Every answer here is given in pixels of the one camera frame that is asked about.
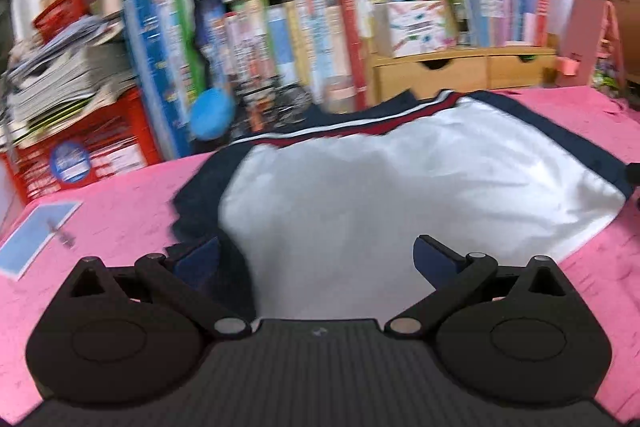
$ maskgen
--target ribbed black surface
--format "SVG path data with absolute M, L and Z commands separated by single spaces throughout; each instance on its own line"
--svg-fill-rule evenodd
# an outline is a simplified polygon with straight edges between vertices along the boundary
M 373 321 L 264 321 L 217 345 L 191 380 L 123 410 L 45 402 L 24 427 L 614 427 L 593 403 L 503 408 L 459 389 L 419 341 Z

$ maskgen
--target blue paper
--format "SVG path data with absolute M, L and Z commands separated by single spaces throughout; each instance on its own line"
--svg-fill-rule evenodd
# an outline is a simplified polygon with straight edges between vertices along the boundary
M 77 201 L 41 204 L 0 247 L 0 273 L 18 280 L 57 230 L 80 206 Z

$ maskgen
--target drawer handle cutout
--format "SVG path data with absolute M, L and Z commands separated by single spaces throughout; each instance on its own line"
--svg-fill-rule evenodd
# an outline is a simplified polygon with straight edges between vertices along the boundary
M 421 64 L 431 71 L 441 70 L 451 62 L 450 58 L 436 58 L 435 60 L 423 60 Z

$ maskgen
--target pink surface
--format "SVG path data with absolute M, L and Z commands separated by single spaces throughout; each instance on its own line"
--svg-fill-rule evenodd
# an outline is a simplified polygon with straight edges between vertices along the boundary
M 625 162 L 640 161 L 640 124 L 589 87 L 503 93 Z M 206 155 L 192 156 L 41 200 L 82 201 L 65 225 L 76 243 L 67 250 L 54 238 L 20 281 L 0 279 L 1 417 L 17 422 L 40 402 L 26 368 L 24 348 L 69 270 L 85 255 L 100 256 L 108 266 L 123 266 L 174 243 L 168 228 L 174 220 L 170 200 L 205 159 Z M 613 361 L 597 398 L 621 420 L 640 417 L 638 225 L 640 212 L 627 203 L 609 227 L 561 264 L 614 346 Z

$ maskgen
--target red plastic crate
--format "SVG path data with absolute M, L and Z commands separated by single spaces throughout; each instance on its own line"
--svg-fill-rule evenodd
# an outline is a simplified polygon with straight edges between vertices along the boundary
M 16 147 L 15 153 L 17 172 L 7 153 L 2 160 L 25 204 L 161 161 L 137 88 L 41 142 Z
M 91 15 L 85 0 L 55 0 L 33 20 L 44 44 L 83 15 Z

